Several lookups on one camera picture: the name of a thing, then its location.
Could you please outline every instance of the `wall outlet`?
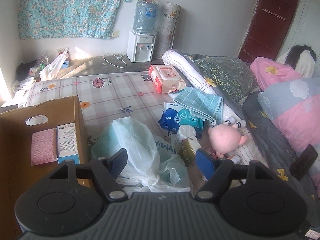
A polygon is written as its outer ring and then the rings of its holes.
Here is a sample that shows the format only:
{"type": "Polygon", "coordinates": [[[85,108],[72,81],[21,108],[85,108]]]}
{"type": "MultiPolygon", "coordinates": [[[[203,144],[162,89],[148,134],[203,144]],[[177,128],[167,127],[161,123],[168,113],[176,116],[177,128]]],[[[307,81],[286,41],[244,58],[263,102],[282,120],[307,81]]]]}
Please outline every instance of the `wall outlet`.
{"type": "Polygon", "coordinates": [[[62,54],[65,49],[68,49],[68,52],[69,52],[69,47],[64,47],[64,48],[57,49],[58,55],[62,54]]]}
{"type": "Polygon", "coordinates": [[[112,37],[113,38],[118,38],[119,37],[119,31],[113,31],[112,32],[112,37]]]}

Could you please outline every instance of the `person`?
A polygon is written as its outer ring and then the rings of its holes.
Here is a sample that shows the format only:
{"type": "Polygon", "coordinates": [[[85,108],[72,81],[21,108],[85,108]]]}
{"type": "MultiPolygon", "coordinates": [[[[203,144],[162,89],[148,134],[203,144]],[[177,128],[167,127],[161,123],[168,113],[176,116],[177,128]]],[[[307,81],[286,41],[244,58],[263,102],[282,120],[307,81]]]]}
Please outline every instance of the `person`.
{"type": "Polygon", "coordinates": [[[305,78],[311,78],[316,65],[316,53],[310,46],[295,45],[277,60],[282,65],[290,65],[305,78]]]}

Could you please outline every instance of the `dark floor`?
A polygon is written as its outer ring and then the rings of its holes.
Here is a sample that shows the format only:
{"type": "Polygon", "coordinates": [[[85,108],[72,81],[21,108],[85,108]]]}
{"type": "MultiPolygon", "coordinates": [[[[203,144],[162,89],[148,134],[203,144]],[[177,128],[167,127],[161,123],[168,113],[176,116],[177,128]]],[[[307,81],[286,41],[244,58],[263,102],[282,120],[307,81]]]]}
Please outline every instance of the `dark floor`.
{"type": "MultiPolygon", "coordinates": [[[[117,60],[117,58],[112,55],[105,56],[105,58],[114,65],[124,66],[124,63],[121,60],[117,60]]],[[[107,73],[147,71],[151,64],[163,65],[163,61],[159,59],[155,59],[151,62],[136,63],[132,63],[127,56],[123,56],[122,59],[127,63],[125,68],[115,67],[106,62],[103,57],[72,60],[70,61],[70,66],[68,68],[60,69],[57,79],[107,73]]]]}

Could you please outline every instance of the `silver screw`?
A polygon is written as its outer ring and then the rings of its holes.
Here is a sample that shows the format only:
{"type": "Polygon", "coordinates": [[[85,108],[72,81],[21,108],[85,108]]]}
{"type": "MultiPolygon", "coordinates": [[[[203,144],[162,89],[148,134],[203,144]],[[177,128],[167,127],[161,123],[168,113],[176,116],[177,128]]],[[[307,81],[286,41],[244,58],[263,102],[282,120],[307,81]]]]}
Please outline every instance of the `silver screw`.
{"type": "Polygon", "coordinates": [[[209,198],[212,198],[213,197],[213,194],[212,192],[210,191],[200,191],[197,193],[198,197],[201,198],[201,199],[209,199],[209,198]]]}
{"type": "Polygon", "coordinates": [[[120,190],[115,190],[115,191],[110,192],[109,196],[113,199],[120,199],[125,196],[125,193],[120,190]]]}

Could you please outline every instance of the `water jug label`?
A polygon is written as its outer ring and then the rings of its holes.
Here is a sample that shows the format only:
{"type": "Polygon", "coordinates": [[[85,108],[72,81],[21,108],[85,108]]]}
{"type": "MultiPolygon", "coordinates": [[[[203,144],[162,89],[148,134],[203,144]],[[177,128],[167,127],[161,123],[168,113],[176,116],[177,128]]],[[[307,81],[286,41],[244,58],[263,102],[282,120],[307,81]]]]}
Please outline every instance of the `water jug label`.
{"type": "Polygon", "coordinates": [[[157,14],[157,10],[153,8],[147,8],[146,17],[155,18],[157,14]]]}

